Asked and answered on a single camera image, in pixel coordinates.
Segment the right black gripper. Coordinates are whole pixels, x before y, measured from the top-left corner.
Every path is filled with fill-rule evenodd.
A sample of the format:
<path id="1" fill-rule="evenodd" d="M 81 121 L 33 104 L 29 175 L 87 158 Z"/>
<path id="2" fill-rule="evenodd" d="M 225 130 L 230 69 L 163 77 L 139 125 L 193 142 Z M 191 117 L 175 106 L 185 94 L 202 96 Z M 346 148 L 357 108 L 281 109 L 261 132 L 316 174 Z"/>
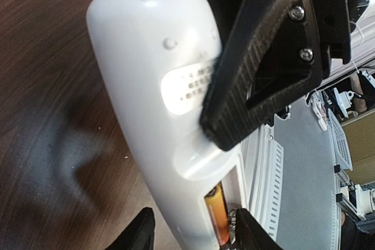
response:
<path id="1" fill-rule="evenodd" d="M 204 133 L 224 151 L 321 83 L 320 39 L 331 58 L 351 61 L 351 33 L 369 6 L 369 0 L 252 1 L 250 40 L 223 45 L 200 116 Z"/>

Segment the white remote control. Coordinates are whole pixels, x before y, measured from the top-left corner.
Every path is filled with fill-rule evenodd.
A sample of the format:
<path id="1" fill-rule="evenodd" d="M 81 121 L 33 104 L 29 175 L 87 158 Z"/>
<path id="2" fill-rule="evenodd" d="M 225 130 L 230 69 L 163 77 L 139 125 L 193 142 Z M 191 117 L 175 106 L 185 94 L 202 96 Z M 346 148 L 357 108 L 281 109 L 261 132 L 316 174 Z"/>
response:
<path id="1" fill-rule="evenodd" d="M 221 53 L 207 0 L 93 0 L 88 33 L 128 147 L 183 249 L 219 247 L 204 197 L 221 183 L 227 211 L 246 204 L 239 146 L 199 125 Z"/>

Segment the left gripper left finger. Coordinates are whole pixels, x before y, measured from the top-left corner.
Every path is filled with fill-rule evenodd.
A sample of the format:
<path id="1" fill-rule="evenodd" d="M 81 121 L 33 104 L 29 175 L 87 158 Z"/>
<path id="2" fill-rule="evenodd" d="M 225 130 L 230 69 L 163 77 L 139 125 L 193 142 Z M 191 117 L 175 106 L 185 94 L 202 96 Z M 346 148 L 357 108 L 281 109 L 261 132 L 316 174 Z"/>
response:
<path id="1" fill-rule="evenodd" d="M 110 245 L 110 250 L 152 250 L 155 216 L 150 207 L 143 208 Z"/>

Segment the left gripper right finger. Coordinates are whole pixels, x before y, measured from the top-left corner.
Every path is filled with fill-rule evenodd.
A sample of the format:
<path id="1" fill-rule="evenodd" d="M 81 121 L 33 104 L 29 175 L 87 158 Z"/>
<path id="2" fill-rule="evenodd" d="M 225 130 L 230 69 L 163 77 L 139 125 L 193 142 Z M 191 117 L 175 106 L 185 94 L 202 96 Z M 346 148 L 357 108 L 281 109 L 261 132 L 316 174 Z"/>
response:
<path id="1" fill-rule="evenodd" d="M 245 208 L 236 211 L 236 244 L 242 250 L 282 250 Z"/>

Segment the orange battery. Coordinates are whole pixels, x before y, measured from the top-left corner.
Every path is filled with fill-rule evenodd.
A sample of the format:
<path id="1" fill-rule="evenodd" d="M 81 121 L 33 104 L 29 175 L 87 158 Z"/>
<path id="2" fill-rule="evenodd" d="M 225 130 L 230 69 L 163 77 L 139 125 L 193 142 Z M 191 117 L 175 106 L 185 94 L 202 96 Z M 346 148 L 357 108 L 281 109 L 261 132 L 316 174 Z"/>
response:
<path id="1" fill-rule="evenodd" d="M 230 241 L 230 228 L 227 206 L 221 183 L 218 183 L 210 192 L 208 192 L 204 197 L 204 200 L 219 247 L 225 247 Z"/>

